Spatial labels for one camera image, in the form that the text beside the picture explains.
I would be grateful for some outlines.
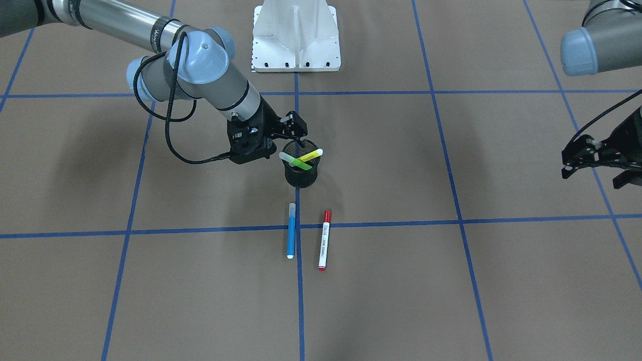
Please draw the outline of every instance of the green highlighter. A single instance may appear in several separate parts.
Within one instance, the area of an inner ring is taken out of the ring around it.
[[[312,169],[312,167],[310,165],[308,165],[306,163],[303,163],[302,161],[300,161],[300,160],[294,158],[293,156],[288,155],[288,154],[286,154],[284,152],[279,153],[279,158],[283,159],[284,161],[286,161],[288,163],[292,163],[295,166],[297,166],[297,167],[299,167],[299,168],[301,168],[303,170]]]

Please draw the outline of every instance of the red marker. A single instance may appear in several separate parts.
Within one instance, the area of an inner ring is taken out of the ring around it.
[[[330,235],[330,218],[332,211],[325,211],[323,219],[323,232],[321,233],[321,252],[319,253],[319,270],[325,270],[325,261],[327,259],[327,240]]]

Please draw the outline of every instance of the light blue joint cap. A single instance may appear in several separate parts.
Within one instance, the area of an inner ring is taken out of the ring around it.
[[[168,51],[167,61],[174,68],[178,41]],[[188,83],[207,84],[227,71],[230,59],[225,50],[203,31],[192,31],[183,42],[178,76]]]
[[[143,62],[144,58],[138,58],[134,60],[133,62],[129,63],[129,66],[127,66],[127,84],[129,84],[129,89],[131,91],[134,91],[134,75],[136,74],[136,71],[138,70],[138,67],[141,66],[141,63]],[[141,97],[142,100],[147,100],[147,101],[157,101],[150,91],[147,89],[147,86],[145,86],[145,82],[143,81],[143,74],[138,76],[138,95]]]
[[[234,58],[234,55],[236,55],[236,45],[234,45],[234,39],[232,38],[232,35],[227,32],[227,30],[223,28],[219,28],[218,26],[215,28],[209,28],[213,30],[215,33],[218,34],[218,36],[221,38],[223,41],[223,48],[225,48],[225,52],[227,53],[227,56],[230,57],[230,59]]]
[[[569,31],[562,38],[562,68],[569,76],[598,72],[598,57],[593,40],[585,28]]]

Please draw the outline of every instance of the pen holder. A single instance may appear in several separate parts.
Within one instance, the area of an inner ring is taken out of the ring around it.
[[[294,158],[299,158],[300,156],[314,152],[317,149],[318,147],[316,144],[306,139],[303,141],[303,147],[301,147],[296,141],[289,142],[283,148],[283,152]],[[282,161],[283,166],[285,166],[285,179],[288,181],[288,184],[298,188],[310,187],[317,180],[317,166],[320,160],[321,157],[317,157],[307,161],[306,164],[312,167],[310,170],[303,170],[297,166],[291,166],[286,161]]]

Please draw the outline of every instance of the blue marker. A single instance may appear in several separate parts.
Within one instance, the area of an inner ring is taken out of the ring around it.
[[[290,222],[288,224],[288,259],[294,258],[294,220],[297,213],[296,203],[290,203]]]

